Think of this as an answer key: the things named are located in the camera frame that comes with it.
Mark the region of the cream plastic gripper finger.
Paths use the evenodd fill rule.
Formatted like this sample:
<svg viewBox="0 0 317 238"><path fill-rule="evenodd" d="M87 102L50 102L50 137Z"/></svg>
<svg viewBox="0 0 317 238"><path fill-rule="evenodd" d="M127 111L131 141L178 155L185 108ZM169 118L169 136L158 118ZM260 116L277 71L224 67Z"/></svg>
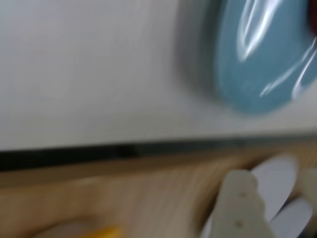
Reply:
<svg viewBox="0 0 317 238"><path fill-rule="evenodd" d="M317 210L317 169L303 170L300 178L301 194L309 201L314 211Z"/></svg>
<svg viewBox="0 0 317 238"><path fill-rule="evenodd" d="M228 172L216 199L209 237L274 238L264 209L255 177L247 170Z"/></svg>

